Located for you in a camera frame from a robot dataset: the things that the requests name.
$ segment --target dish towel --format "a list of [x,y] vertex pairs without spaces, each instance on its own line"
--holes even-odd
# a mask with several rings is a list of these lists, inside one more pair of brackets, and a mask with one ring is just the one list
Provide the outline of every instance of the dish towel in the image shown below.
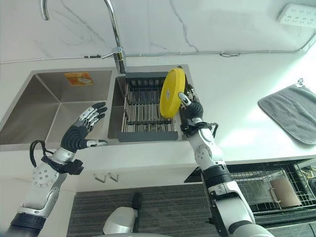
[[259,100],[258,105],[294,139],[316,144],[316,95],[308,88],[291,85]]

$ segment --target dishwasher rack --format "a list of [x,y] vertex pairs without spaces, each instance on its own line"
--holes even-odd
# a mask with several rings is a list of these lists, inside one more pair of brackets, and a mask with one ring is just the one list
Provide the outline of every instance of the dishwasher rack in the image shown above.
[[[316,197],[297,164],[276,164],[273,167],[263,166],[251,171],[232,171],[232,177],[238,183],[254,214],[316,207]],[[279,203],[274,202],[269,189],[272,188],[271,181],[275,178],[288,179],[302,204],[281,207]]]
[[126,77],[121,142],[177,140],[175,119],[160,114],[160,95],[167,73]]

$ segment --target yellow plate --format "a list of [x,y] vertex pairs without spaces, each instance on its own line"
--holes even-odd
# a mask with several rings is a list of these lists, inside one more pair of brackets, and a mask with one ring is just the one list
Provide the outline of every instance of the yellow plate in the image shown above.
[[181,68],[171,69],[164,80],[160,95],[160,113],[167,119],[173,118],[181,105],[179,92],[184,92],[186,76]]

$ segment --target floor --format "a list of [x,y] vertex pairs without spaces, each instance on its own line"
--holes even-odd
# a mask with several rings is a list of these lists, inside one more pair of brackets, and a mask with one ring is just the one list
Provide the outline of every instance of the floor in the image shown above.
[[[218,237],[207,223],[209,211],[202,185],[180,185],[77,193],[68,237],[102,234],[107,217],[120,206],[130,206],[135,192],[143,194],[139,232],[173,237]],[[276,237],[316,237],[316,222],[269,229]]]

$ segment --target countertop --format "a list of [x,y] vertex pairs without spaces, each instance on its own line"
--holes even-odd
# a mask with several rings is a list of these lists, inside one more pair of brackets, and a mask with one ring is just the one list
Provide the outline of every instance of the countertop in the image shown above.
[[[307,83],[312,82],[315,74],[311,60],[312,57],[299,53],[249,54],[232,58],[194,55],[133,57],[127,58],[127,65],[187,64],[204,106],[204,120],[219,123],[216,141],[223,149],[224,160],[233,164],[315,156],[315,146],[293,141],[257,106],[259,99],[294,84],[300,77]],[[114,66],[112,58],[0,65],[1,124],[13,109],[17,94],[31,71]],[[85,170],[195,166],[194,153],[187,141],[98,147],[78,151],[76,158],[84,162]],[[0,151],[0,176],[29,174],[31,168],[28,151]]]

